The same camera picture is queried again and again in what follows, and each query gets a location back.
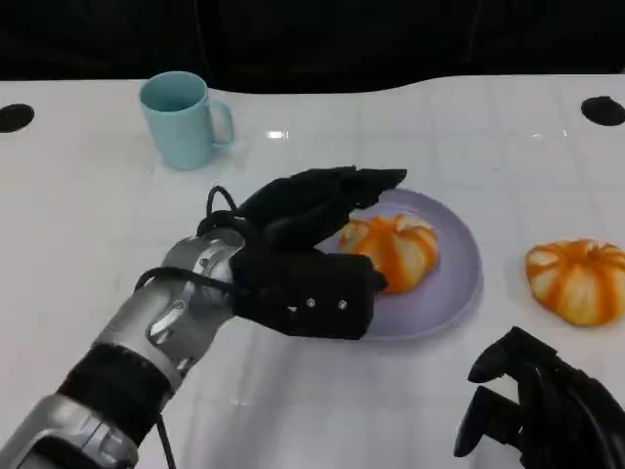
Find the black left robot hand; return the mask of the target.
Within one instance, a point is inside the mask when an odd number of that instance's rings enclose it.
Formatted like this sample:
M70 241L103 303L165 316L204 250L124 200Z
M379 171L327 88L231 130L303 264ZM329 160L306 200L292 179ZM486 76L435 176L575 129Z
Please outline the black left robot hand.
M356 209L376 204L406 176L405 169L309 169L265 185L236 213L259 230L272 249L304 252L341 230Z

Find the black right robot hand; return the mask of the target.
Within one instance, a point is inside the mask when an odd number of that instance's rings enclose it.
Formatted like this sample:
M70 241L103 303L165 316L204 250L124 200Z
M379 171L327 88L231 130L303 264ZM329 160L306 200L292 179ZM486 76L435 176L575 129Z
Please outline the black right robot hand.
M624 410L597 379L519 327L489 345L468 375L478 388L454 455L488 437L516 448L525 468L621 468Z

